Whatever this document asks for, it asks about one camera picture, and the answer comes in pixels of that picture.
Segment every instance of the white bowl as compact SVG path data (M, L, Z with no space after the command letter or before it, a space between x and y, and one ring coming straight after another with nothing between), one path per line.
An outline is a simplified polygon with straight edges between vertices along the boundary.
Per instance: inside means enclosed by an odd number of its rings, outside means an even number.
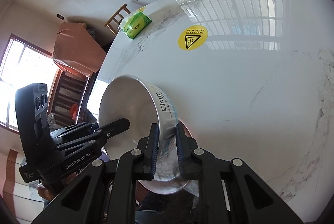
M175 144L178 116L169 97L157 86L132 75L122 75L111 81L100 105L99 126L125 117L130 121L127 131L108 139L105 150L110 159L137 147L138 140L147 137L151 124L159 125L159 148L154 180L141 183L159 194L174 193L187 181L180 179Z

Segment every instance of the screw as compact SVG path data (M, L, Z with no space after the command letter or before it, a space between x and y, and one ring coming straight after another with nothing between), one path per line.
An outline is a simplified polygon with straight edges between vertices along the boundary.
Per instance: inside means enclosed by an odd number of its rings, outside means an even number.
M142 151L140 149L135 148L131 151L131 154L134 155L134 156L137 156L137 155L141 154L141 152Z
M92 162L92 164L93 164L94 167L99 167L100 165L102 165L102 160L101 159L95 159Z
M237 167L240 167L243 164L243 162L238 158L234 159L232 163Z
M194 149L194 153L196 155L202 155L204 153L204 151L201 148L196 148L196 149Z

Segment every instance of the bowl rim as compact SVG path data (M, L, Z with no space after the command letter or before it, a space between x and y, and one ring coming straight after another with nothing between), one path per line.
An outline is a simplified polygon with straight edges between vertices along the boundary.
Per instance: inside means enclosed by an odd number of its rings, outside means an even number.
M160 143L161 134L163 134L163 133L161 132L161 130L163 129L163 122L162 122L163 118L161 117L161 115L160 115L160 113L159 113L159 111L158 111L158 107L157 107L157 105L156 105L156 102L154 101L152 92L148 89L147 85L145 84L145 81L141 80L141 79L138 78L137 76L134 76L134 75L132 75L132 74L124 74L124 75L120 75L120 76L118 76L117 78L119 78L119 77L128 77L128 78L130 78L130 79L134 79L134 80L138 81L139 83L141 83L141 85L146 89L146 91L147 91L148 94L150 95L151 100L153 101L153 104L154 104L155 111L156 111L157 116L158 116L158 124L159 124L159 143Z
M160 113L159 113L159 111L158 111L157 104L156 104L156 102L155 102L155 100L154 100L154 98L153 98L152 92L149 90L149 88L148 88L148 86L147 86L147 84L146 84L145 81L141 80L140 78L138 78L137 76L134 76L134 75L132 75L132 74L122 74L122 75L117 76L116 78L114 78L114 79L108 84L106 90L105 90L104 93L103 93L103 96L104 96L105 92L108 90L108 88L109 88L109 86L110 86L110 84L111 84L112 82L114 82L114 81L117 80L117 79L123 79L123 78L124 78L124 79L131 79L131 80L135 80L135 81L139 82L139 83L145 88L145 90L148 92L148 94L150 95L150 98L151 98L151 100L152 100L152 102L153 102L153 104L154 104L154 108L155 108L155 111L156 111L156 114L157 114L157 117L158 117L158 125L159 125L159 145L160 145L160 143L161 143L161 138L162 138L161 135L163 135L163 133L162 133L162 129L163 129L163 118L161 117L161 115L160 115Z

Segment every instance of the green tissue pack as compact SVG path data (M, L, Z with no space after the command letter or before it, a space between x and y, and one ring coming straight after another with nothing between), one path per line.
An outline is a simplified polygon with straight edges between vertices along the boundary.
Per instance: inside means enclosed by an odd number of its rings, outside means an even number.
M134 39L152 20L143 12L136 12L124 19L120 25L123 32L131 39Z

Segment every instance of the red object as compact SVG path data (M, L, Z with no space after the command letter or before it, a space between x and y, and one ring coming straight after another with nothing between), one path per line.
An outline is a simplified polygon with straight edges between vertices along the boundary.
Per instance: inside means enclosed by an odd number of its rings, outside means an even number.
M70 110L72 119L75 121L76 120L76 116L78 115L78 111L79 111L79 106L77 104L73 104Z

